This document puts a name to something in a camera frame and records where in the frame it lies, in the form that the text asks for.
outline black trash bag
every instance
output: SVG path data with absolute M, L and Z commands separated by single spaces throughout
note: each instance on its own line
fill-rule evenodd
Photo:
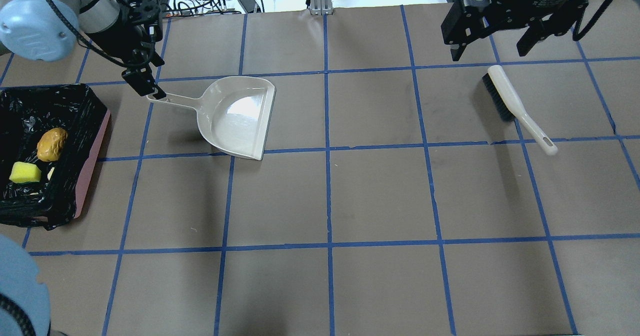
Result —
M 7 88 L 0 94 L 0 223 L 53 229 L 73 219 L 78 176 L 106 112 L 87 85 Z M 68 133 L 60 159 L 42 162 L 38 141 L 56 127 Z M 40 182 L 9 181 L 14 162 L 37 165 Z

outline black bristles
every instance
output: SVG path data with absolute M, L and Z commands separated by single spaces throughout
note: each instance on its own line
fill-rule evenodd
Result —
M 498 110 L 498 114 L 500 115 L 500 119 L 505 122 L 512 122 L 516 118 L 514 114 L 507 108 L 505 102 L 502 97 L 500 97 L 500 92 L 496 89 L 494 82 L 491 80 L 491 76 L 489 73 L 485 74 L 482 77 L 482 82 L 484 83 L 484 87 L 491 95 L 491 99 L 493 99 L 493 103 L 495 105 L 496 110 Z

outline dustpan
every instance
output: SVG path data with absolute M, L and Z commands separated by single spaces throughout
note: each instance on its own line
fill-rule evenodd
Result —
M 195 110 L 199 131 L 211 145 L 232 156 L 262 160 L 275 92 L 263 78 L 232 76 L 212 83 L 200 98 L 169 93 L 146 98 Z

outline brush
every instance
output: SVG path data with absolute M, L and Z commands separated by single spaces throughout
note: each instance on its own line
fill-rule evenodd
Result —
M 486 90 L 489 91 L 491 99 L 493 99 L 493 103 L 503 121 L 511 122 L 514 119 L 518 119 L 520 124 L 531 133 L 544 153 L 549 156 L 558 153 L 558 147 L 525 110 L 518 93 L 501 66 L 494 65 L 489 67 L 488 73 L 482 77 L 482 82 Z

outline yellow object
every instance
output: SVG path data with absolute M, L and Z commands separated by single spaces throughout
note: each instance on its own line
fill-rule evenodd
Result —
M 48 130 L 38 142 L 38 158 L 44 162 L 60 159 L 62 147 L 65 145 L 68 133 L 62 128 Z
M 9 181 L 14 183 L 40 182 L 40 178 L 41 171 L 38 166 L 31 163 L 16 162 L 11 169 Z

